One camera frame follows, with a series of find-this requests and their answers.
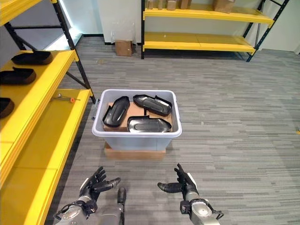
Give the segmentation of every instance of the small cardboard box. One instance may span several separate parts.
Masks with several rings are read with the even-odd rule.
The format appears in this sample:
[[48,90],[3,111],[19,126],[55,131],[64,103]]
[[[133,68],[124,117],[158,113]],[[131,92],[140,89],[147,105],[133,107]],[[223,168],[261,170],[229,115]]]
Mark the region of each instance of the small cardboard box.
[[175,10],[175,9],[176,9],[176,1],[175,0],[168,0],[167,10]]
[[116,53],[118,56],[131,56],[132,55],[132,41],[116,40]]
[[130,106],[127,110],[126,116],[119,127],[108,127],[103,125],[103,130],[105,131],[114,131],[114,132],[127,132],[127,120],[131,116],[143,116],[144,109],[138,107],[134,102],[130,102]]
[[164,8],[164,1],[165,0],[158,0],[158,2],[157,2],[157,8],[158,9],[163,9]]
[[231,13],[235,0],[214,0],[213,7],[215,11],[221,13]]
[[187,8],[189,7],[189,5],[188,5],[188,4],[189,4],[189,1],[190,1],[190,0],[181,0],[181,1],[180,1],[180,8],[181,8],[181,9],[187,9]]
[[169,122],[171,125],[172,125],[172,116],[171,114],[167,115],[167,116],[161,116],[161,115],[157,115],[153,112],[149,112],[147,110],[146,112],[146,116],[149,116],[150,118],[161,118],[161,119],[164,119],[165,121]]
[[153,0],[147,0],[146,6],[148,9],[153,9],[153,4],[154,4]]

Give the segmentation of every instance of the black metal shelf frame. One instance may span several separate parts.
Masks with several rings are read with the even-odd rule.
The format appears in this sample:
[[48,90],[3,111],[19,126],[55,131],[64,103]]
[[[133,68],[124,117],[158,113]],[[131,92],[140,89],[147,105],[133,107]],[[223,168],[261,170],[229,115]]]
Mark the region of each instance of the black metal shelf frame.
[[60,4],[58,0],[52,0],[51,1],[55,10],[55,13],[57,15],[57,18],[60,22],[60,25],[41,25],[41,26],[12,26],[10,24],[10,22],[7,22],[4,26],[6,28],[6,30],[9,32],[10,36],[12,37],[12,39],[14,40],[14,42],[16,43],[16,45],[19,47],[20,50],[26,50],[25,46],[28,46],[30,49],[32,50],[37,50],[34,46],[32,46],[30,43],[28,43],[26,40],[24,40],[23,38],[21,38],[20,36],[17,35],[17,33],[15,32],[15,30],[24,30],[24,29],[62,29],[64,32],[64,35],[67,38],[67,42],[68,45],[70,47],[71,50],[75,50],[76,54],[78,56],[78,61],[76,62],[78,70],[80,72],[80,75],[83,79],[83,82],[80,81],[78,78],[76,78],[74,75],[72,75],[70,72],[67,72],[67,75],[69,77],[71,77],[73,80],[75,80],[76,82],[78,82],[79,84],[81,84],[84,88],[86,89],[90,89],[92,92],[92,96],[90,97],[92,102],[95,104],[96,103],[96,98],[94,96],[94,93],[92,91],[92,88],[90,87],[90,83],[89,80],[85,74],[83,65],[80,61],[79,55],[77,53],[75,44],[72,40],[72,37],[69,33],[69,29],[65,20],[65,17],[63,15],[63,12],[61,10]]
[[[261,2],[259,3],[257,10],[263,12],[263,6],[265,4],[267,0],[261,0]],[[255,55],[255,53],[257,52],[257,50],[259,49],[259,47],[261,46],[261,44],[263,43],[264,39],[267,37],[268,33],[270,32],[270,30],[272,29],[272,27],[274,26],[275,22],[277,21],[277,19],[279,18],[280,14],[282,13],[282,11],[284,10],[284,8],[286,7],[287,3],[289,2],[289,0],[284,0],[284,2],[282,4],[278,3],[275,0],[269,0],[273,3],[275,3],[276,5],[280,6],[279,10],[277,11],[276,15],[274,16],[273,20],[274,23],[272,24],[271,27],[268,27],[266,29],[266,31],[264,32],[264,34],[262,35],[261,39],[258,40],[259,38],[259,32],[260,32],[260,23],[257,26],[257,32],[256,32],[256,38],[255,38],[255,52],[253,54],[247,53],[249,55],[248,59],[246,60],[246,62],[250,62],[251,59],[253,58],[253,56]],[[143,46],[145,44],[145,21],[143,20],[143,13],[145,11],[145,0],[141,0],[141,59],[144,59],[144,54],[145,52],[143,51]],[[251,27],[253,25],[253,22],[249,23],[249,25],[247,26],[243,37],[246,38],[247,34],[249,33]]]
[[[265,4],[266,1],[267,0],[261,0],[260,4],[257,7],[258,11],[263,12],[263,6],[264,6],[264,4]],[[277,11],[276,15],[274,16],[274,18],[273,18],[274,23],[270,27],[268,27],[266,29],[266,31],[264,32],[264,34],[262,35],[262,37],[261,37],[261,39],[259,41],[258,41],[258,38],[259,38],[259,32],[260,32],[261,24],[260,23],[258,24],[257,31],[256,31],[256,37],[255,37],[255,45],[254,45],[255,52],[252,55],[248,53],[249,57],[248,57],[248,59],[247,59],[246,62],[250,62],[251,61],[251,59],[253,58],[253,56],[255,55],[255,53],[257,52],[257,50],[259,49],[259,47],[263,43],[264,39],[267,37],[268,33],[270,32],[270,30],[272,29],[272,27],[276,23],[276,21],[279,18],[280,14],[282,13],[282,11],[284,10],[284,8],[286,7],[287,3],[289,2],[289,0],[284,0],[284,2],[282,4],[280,4],[280,3],[276,2],[275,0],[269,0],[269,1],[271,1],[271,2],[275,3],[276,5],[280,6],[280,8]],[[249,33],[252,25],[253,25],[252,22],[249,23],[248,27],[245,30],[245,33],[243,34],[244,38],[246,38],[246,36]]]

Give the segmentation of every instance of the shelf board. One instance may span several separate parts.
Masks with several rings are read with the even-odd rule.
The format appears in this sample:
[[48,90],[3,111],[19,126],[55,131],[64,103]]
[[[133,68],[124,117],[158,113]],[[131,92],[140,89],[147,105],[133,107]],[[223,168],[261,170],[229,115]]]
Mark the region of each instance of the shelf board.
[[145,32],[145,49],[207,50],[254,53],[241,36]]
[[200,45],[195,34],[145,32],[144,48],[200,50]]
[[53,61],[44,66],[16,65],[9,61],[2,69],[12,67],[32,68],[37,74],[35,81],[29,85],[1,85],[1,97],[11,98],[15,103],[13,112],[0,120],[1,149],[0,186],[4,183],[16,158],[26,143],[35,124],[46,108],[53,93],[74,60],[78,60],[76,52],[53,51]]
[[90,90],[57,90],[16,160],[1,191],[0,224],[42,225],[78,130]]
[[0,1],[0,26],[11,21],[19,14],[42,0],[1,0]]
[[180,18],[198,18],[198,19],[212,19],[212,20],[229,20],[242,21],[249,23],[266,23],[269,27],[274,21],[265,16],[260,11],[252,8],[233,7],[231,13],[221,13],[213,10],[212,5],[192,4],[190,9],[161,10],[157,8],[145,9],[143,19],[147,16],[160,17],[180,17]]

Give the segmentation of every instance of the yellow metal shelving unit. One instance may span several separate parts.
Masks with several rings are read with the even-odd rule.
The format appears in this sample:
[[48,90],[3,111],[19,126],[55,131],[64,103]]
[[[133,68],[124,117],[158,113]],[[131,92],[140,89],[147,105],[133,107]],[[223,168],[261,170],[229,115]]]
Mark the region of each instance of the yellow metal shelving unit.
[[29,85],[0,87],[1,97],[11,98],[15,104],[13,112],[0,120],[1,186],[71,63],[78,60],[74,50],[53,51],[52,55],[53,61],[45,66],[20,66],[9,61],[1,68],[1,71],[12,67],[32,68],[37,74],[35,81]]
[[206,50],[254,53],[255,49],[240,36],[146,32],[145,49]]
[[0,191],[0,223],[42,225],[82,119],[90,90],[57,90],[75,103],[52,100]]
[[[175,10],[167,10],[166,8],[148,9],[145,8],[145,1],[146,0],[141,0],[141,59],[144,59],[144,52],[146,49],[173,49],[246,52],[249,55],[247,59],[247,62],[249,62],[257,49],[259,49],[264,39],[267,37],[270,29],[280,16],[283,9],[286,7],[289,0],[284,0],[282,4],[274,0],[270,0],[280,6],[280,9],[273,19],[262,13],[266,0],[261,0],[257,9],[234,7],[231,13],[216,12],[213,10],[212,5],[204,4],[191,4],[188,9],[180,9],[179,6],[177,6]],[[248,22],[249,25],[242,36],[145,32],[145,21],[147,17],[178,17],[240,21]],[[245,39],[253,23],[259,23],[254,47],[251,46]],[[260,40],[258,40],[261,23],[267,24],[268,28]]]
[[229,20],[242,21],[250,23],[266,23],[271,26],[274,21],[265,16],[260,11],[252,8],[234,7],[231,13],[220,13],[213,10],[211,5],[192,4],[189,9],[161,10],[157,8],[145,9],[143,19],[148,16],[160,17],[180,17],[180,18],[198,18],[198,19],[212,19],[212,20]]
[[[74,141],[89,98],[96,102],[75,45],[68,32],[58,0],[50,0],[59,25],[17,26],[10,20],[41,0],[0,0],[0,25],[24,51],[35,48],[19,37],[16,29],[61,28],[70,51],[52,51],[48,65],[15,65],[9,61],[1,71],[32,68],[37,74],[28,85],[1,85],[1,97],[10,98],[14,110],[0,120],[0,224],[44,224],[56,186]],[[84,82],[68,72],[75,62]],[[62,78],[70,76],[84,90],[58,90]],[[52,99],[58,94],[76,98],[74,103]]]

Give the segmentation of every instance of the cardboard box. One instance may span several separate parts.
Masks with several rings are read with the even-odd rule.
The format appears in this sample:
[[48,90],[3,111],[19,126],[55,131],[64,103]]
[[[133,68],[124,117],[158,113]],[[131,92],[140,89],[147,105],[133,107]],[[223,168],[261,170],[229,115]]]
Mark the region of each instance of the cardboard box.
[[215,11],[221,13],[231,13],[235,0],[214,0],[213,7]]
[[114,131],[114,132],[127,132],[127,120],[131,116],[143,116],[144,109],[138,107],[134,102],[130,102],[130,107],[127,110],[126,116],[119,127],[108,127],[103,125],[103,130],[105,131]]
[[180,8],[181,8],[181,9],[187,9],[187,8],[188,8],[189,1],[190,1],[190,0],[181,0],[181,1],[180,1]]
[[132,41],[116,40],[116,53],[118,56],[131,56],[132,55]]
[[171,114],[169,114],[167,116],[161,116],[161,115],[157,115],[153,112],[149,112],[147,110],[146,116],[149,116],[150,118],[162,118],[162,119],[164,119],[165,121],[169,122],[172,125],[172,116],[171,116]]
[[163,9],[164,8],[164,1],[165,0],[158,0],[158,2],[157,2],[157,8],[158,9]]
[[106,142],[104,153],[106,157],[111,160],[161,161],[165,157],[165,149],[157,151],[113,150]]
[[175,10],[176,9],[176,1],[168,0],[167,10]]
[[147,0],[146,6],[148,9],[153,9],[153,4],[154,4],[153,0]]

